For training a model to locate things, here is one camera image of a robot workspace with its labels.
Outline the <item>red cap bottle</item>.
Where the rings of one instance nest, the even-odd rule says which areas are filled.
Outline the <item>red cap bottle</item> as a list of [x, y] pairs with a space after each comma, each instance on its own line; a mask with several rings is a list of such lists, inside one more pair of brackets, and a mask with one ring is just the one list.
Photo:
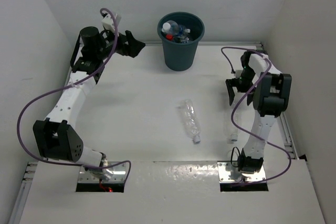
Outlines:
[[171, 34], [167, 34], [167, 35], [165, 36], [165, 38], [166, 38], [167, 40], [169, 40], [169, 41], [173, 41], [173, 40], [174, 40], [174, 36], [171, 35]]

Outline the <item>tall water bottle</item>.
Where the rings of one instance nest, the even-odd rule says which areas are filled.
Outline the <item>tall water bottle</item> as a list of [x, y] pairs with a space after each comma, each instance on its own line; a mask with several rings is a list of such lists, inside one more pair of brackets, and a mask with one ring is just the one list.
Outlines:
[[162, 25], [161, 32], [164, 34], [164, 37], [167, 34], [171, 34], [174, 36], [174, 40], [172, 42], [175, 43], [189, 43], [192, 41], [190, 36], [191, 30], [186, 28], [183, 25], [179, 25], [175, 21], [169, 20]]

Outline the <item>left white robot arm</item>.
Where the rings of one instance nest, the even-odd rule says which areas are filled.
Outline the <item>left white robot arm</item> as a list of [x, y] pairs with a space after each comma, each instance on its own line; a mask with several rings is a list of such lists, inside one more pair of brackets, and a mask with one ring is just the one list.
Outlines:
[[112, 30], [83, 28], [71, 57], [71, 73], [66, 89], [44, 120], [37, 120], [33, 132], [40, 156], [84, 166], [97, 177], [105, 178], [111, 171], [106, 155], [85, 147], [75, 131], [77, 117], [90, 91], [98, 83], [103, 63], [113, 48], [122, 56], [135, 58], [145, 47], [127, 30], [116, 35]]

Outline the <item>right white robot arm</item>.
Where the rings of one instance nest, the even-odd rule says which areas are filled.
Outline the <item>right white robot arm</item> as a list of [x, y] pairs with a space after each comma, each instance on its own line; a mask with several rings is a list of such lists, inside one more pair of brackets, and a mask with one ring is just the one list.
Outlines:
[[237, 166], [239, 172], [254, 174], [261, 170], [264, 149], [272, 125], [286, 111], [292, 84], [292, 76], [274, 67], [268, 55], [259, 50], [245, 49], [240, 58], [241, 71], [232, 71], [238, 76], [227, 79], [229, 104], [233, 105], [235, 93], [243, 94], [240, 99], [252, 104], [255, 118], [249, 139], [242, 148]]

